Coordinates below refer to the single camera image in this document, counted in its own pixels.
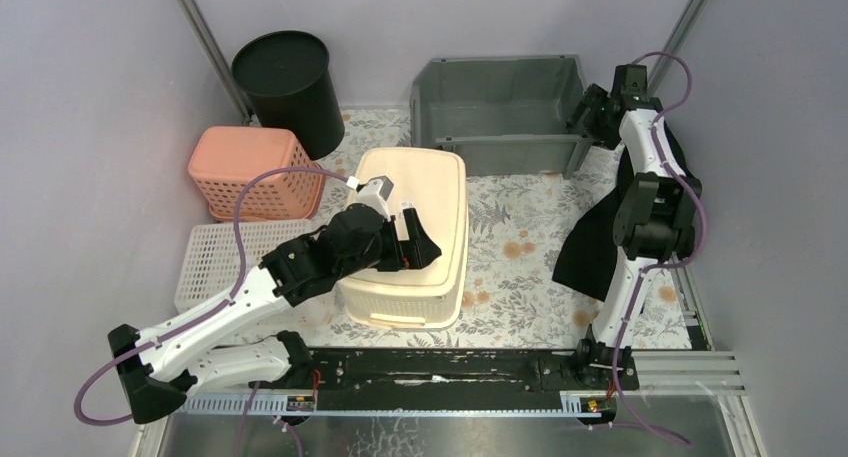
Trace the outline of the pink perforated plastic basket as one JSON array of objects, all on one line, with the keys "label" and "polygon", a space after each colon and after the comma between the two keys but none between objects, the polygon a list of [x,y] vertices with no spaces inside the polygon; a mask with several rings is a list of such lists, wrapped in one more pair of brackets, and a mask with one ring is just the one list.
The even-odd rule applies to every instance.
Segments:
[{"label": "pink perforated plastic basket", "polygon": [[[217,126],[202,134],[187,170],[206,198],[210,214],[218,221],[230,221],[240,192],[258,175],[278,168],[317,166],[288,130]],[[325,176],[318,173],[268,177],[244,198],[239,219],[309,219],[319,208],[324,183]]]}]

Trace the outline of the black crumpled cloth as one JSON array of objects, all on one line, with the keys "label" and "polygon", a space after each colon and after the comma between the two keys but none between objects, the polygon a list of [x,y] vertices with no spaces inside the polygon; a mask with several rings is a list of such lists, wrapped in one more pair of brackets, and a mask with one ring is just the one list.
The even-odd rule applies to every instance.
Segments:
[{"label": "black crumpled cloth", "polygon": [[664,119],[628,112],[619,132],[617,186],[578,220],[553,273],[554,282],[601,302],[622,294],[640,270],[691,257],[705,233],[701,183],[678,161]]}]

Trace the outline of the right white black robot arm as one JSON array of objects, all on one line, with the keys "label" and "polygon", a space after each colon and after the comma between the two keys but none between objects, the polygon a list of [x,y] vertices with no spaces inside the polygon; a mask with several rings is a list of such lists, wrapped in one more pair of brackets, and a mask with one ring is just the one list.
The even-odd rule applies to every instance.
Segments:
[{"label": "right white black robot arm", "polygon": [[602,307],[569,359],[579,386],[614,389],[632,367],[633,321],[641,313],[651,271],[696,248],[703,209],[701,182],[648,93],[638,63],[615,69],[611,90],[593,84],[568,121],[594,144],[624,148],[616,186],[575,224],[552,279]]}]

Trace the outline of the white perforated plastic basket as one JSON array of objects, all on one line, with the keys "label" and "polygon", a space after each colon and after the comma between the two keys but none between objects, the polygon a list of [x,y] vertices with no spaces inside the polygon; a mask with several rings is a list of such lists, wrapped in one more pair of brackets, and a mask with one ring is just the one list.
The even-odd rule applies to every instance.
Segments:
[{"label": "white perforated plastic basket", "polygon": [[[246,263],[257,265],[261,257],[278,245],[315,230],[308,219],[244,222],[239,225]],[[198,225],[186,247],[174,305],[183,313],[229,288],[237,279],[240,258],[233,225]]]}]

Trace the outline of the grey plastic storage bin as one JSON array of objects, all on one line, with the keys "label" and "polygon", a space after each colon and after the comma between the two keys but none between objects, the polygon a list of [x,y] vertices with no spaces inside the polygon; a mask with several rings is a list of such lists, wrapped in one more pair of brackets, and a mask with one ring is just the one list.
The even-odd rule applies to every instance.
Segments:
[{"label": "grey plastic storage bin", "polygon": [[584,91],[576,55],[433,59],[411,86],[411,143],[470,176],[570,178],[591,147],[568,125]]}]

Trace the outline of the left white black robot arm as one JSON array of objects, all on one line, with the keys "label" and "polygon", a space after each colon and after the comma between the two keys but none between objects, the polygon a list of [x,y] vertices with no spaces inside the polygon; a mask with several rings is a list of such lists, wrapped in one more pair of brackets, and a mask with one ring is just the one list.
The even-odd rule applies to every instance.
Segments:
[{"label": "left white black robot arm", "polygon": [[407,239],[395,220],[352,204],[328,224],[288,240],[240,273],[236,283],[191,310],[145,329],[122,324],[108,335],[130,417],[159,420],[201,389],[280,382],[296,388],[312,380],[312,356],[296,332],[280,331],[258,343],[224,340],[273,314],[321,296],[362,270],[420,270],[442,254],[413,208],[402,213]]}]

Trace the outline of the floral patterned table mat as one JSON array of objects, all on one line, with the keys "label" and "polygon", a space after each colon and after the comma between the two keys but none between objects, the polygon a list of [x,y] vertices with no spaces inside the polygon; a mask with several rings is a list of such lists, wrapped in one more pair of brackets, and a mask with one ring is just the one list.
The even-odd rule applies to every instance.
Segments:
[{"label": "floral patterned table mat", "polygon": [[[342,144],[320,165],[354,173],[365,151],[410,145],[403,109],[345,109]],[[559,174],[469,177],[469,252],[457,320],[443,330],[390,330],[354,322],[337,292],[318,297],[226,342],[297,331],[315,347],[572,348],[602,303],[552,281],[565,237],[614,184],[620,150],[591,148],[570,179]],[[692,348],[669,271],[654,272],[644,310],[629,327],[634,350]]]}]

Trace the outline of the large black cylindrical container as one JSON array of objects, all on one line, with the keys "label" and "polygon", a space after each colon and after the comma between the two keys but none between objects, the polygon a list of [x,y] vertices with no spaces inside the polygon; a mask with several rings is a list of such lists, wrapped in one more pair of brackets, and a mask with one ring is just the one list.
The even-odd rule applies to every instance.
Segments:
[{"label": "large black cylindrical container", "polygon": [[337,149],[345,133],[329,64],[322,40],[284,30],[247,43],[231,71],[260,124],[291,131],[309,158],[319,160]]}]

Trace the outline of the cream perforated plastic basket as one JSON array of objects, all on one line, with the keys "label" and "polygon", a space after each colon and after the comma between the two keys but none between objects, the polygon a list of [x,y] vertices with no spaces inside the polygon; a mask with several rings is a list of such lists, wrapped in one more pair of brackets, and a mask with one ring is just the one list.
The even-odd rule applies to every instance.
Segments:
[{"label": "cream perforated plastic basket", "polygon": [[407,230],[403,210],[415,208],[442,255],[421,270],[362,270],[337,287],[352,320],[377,327],[439,329],[460,309],[468,257],[466,166],[456,154],[414,147],[367,151],[355,176],[361,183],[387,176],[394,183],[388,206],[400,241]]}]

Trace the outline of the aluminium frame rail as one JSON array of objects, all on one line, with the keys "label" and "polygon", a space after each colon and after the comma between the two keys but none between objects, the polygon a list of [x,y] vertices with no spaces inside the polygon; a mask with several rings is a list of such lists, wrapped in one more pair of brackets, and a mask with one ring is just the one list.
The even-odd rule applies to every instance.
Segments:
[{"label": "aluminium frame rail", "polygon": [[543,349],[316,348],[317,382],[271,383],[189,399],[181,412],[363,417],[584,417],[611,413],[624,393],[724,396],[744,392],[728,352],[636,351],[620,364],[577,370],[571,352]]}]

